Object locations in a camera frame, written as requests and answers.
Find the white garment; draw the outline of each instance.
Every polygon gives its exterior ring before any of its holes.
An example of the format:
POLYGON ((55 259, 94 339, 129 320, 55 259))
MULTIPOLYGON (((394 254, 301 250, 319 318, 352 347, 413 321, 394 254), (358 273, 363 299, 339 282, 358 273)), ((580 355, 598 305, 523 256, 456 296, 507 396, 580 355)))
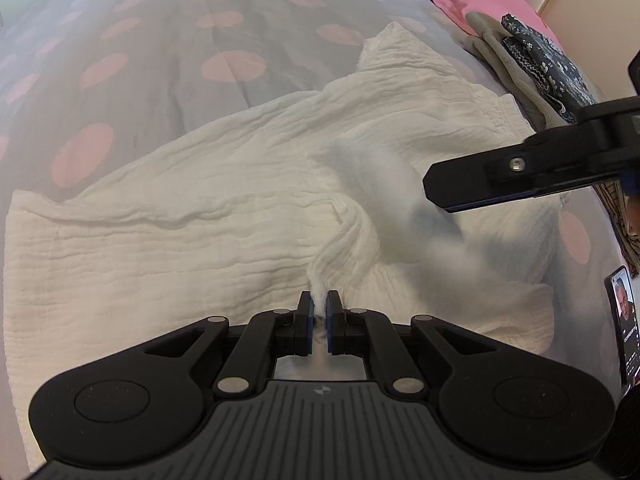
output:
POLYGON ((511 96, 391 23, 321 92, 206 124, 62 204, 16 192, 4 346, 31 468, 28 405, 53 375, 212 314, 295 308, 309 286, 317 310, 335 288, 393 322, 430 313, 545 351, 551 290, 537 284, 559 200, 454 222, 420 184, 435 161, 530 134, 511 96))

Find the gray bed sheet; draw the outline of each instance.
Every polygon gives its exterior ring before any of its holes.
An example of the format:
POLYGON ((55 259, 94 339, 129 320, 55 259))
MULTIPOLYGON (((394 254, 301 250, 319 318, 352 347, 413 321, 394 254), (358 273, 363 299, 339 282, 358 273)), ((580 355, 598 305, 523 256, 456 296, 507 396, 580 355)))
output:
MULTIPOLYGON (((497 94, 491 69, 429 0, 46 0, 0 32, 0 218, 15 189, 55 201, 239 110, 352 73, 396 20, 497 94)), ((620 392, 602 280, 620 253, 591 190, 571 193, 546 282, 548 356, 620 392)), ((0 342, 0 476, 28 473, 0 342)))

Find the bed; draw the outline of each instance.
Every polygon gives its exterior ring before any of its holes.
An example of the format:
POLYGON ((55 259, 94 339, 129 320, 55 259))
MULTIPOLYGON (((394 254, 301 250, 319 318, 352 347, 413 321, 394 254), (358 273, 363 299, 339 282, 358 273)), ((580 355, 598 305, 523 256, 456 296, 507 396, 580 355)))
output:
MULTIPOLYGON (((203 124, 353 72, 391 21, 470 82, 505 94, 430 0, 45 0, 0 32, 0 218, 16 189, 54 202, 203 124)), ((546 355, 620 396, 604 276, 622 264, 591 189, 572 192, 545 283, 546 355)), ((0 476, 29 467, 0 345, 0 476)))

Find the silver screw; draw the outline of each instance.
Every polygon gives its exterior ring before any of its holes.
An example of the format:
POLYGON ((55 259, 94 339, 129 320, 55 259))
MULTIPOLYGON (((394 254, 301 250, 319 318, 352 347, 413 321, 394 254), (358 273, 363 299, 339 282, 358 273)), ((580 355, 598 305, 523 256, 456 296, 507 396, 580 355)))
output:
POLYGON ((511 171, 519 173, 521 171, 524 171, 524 169, 527 167, 527 163, 523 158, 517 156, 509 161, 509 167, 511 168, 511 171))
POLYGON ((240 394, 249 387, 249 381, 242 377, 225 377, 218 381, 218 389, 226 394, 240 394))
POLYGON ((394 390, 400 394, 417 394, 424 388, 424 383, 420 379, 413 377, 402 377, 394 381, 394 390))

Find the brown patterned cloth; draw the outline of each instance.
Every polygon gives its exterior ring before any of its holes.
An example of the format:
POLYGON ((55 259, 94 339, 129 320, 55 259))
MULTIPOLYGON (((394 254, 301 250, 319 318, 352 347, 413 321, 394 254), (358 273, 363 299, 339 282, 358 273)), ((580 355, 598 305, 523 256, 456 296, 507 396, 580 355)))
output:
MULTIPOLYGON (((511 35, 502 24, 482 12, 469 12, 466 15, 466 21, 478 34, 478 36, 469 36, 465 40, 466 50, 491 65, 506 89, 520 103, 533 128, 540 131, 565 126, 567 122, 542 98, 533 79, 505 49, 502 40, 511 35)), ((602 92, 597 86, 583 71, 580 71, 580 74, 596 101, 604 101, 602 92)), ((640 238, 629 225, 626 216, 626 197, 622 193, 620 183, 607 182, 598 184, 593 189, 609 215, 620 250, 629 267, 631 277, 634 278, 640 270, 640 238)))

